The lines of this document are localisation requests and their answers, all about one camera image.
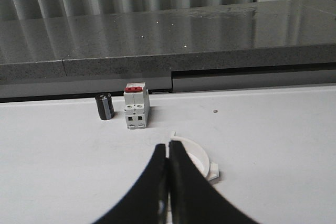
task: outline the black capacitor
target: black capacitor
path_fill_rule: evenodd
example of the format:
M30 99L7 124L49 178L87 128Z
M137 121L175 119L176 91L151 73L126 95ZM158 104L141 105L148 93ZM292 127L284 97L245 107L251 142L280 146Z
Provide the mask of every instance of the black capacitor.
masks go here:
M109 120L114 117L114 109L110 93L102 93L97 95L96 103L100 119Z

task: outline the gray countertop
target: gray countertop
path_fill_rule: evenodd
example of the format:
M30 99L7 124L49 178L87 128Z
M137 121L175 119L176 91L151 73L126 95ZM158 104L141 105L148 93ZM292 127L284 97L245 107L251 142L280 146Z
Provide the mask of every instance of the gray countertop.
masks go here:
M336 62L336 2L272 1L0 23L0 80Z

